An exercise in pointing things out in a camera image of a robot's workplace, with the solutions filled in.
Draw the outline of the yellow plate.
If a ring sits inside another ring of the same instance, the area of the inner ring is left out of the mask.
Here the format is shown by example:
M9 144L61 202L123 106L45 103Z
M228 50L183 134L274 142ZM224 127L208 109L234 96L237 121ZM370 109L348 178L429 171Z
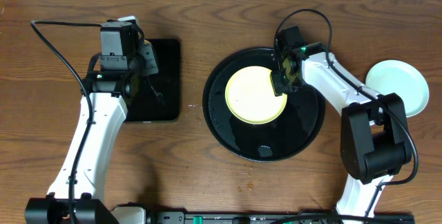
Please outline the yellow plate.
M235 72L224 94L230 112L248 124L275 120L287 103L287 95L275 96L271 70L264 66L248 66Z

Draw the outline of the light blue plate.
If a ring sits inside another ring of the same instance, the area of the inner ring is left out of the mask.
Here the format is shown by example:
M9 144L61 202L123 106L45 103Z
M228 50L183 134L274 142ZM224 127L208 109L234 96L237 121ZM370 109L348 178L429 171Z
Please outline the light blue plate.
M399 60L375 64L369 70L365 84L383 95L395 93L400 96L408 118L422 112L430 98L424 76L412 65Z

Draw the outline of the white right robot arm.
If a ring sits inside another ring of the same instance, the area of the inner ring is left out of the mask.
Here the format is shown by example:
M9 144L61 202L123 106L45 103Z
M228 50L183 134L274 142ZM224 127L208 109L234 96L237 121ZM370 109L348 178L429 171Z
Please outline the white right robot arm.
M348 177L335 207L337 221L375 221L382 191L410 182L419 168L402 99L366 86L323 48L295 48L276 57L271 79L277 94L312 88L341 116L340 156Z

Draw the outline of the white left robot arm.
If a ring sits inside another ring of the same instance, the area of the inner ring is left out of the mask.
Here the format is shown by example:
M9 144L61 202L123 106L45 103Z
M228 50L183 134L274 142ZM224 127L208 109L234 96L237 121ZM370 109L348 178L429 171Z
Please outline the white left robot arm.
M152 55L136 17L99 25L101 52L90 59L87 74L74 73L81 89L81 110L65 161L46 196L30 198L27 223L148 223L148 211L136 203L109 210L104 205L108 164L131 101L148 75Z

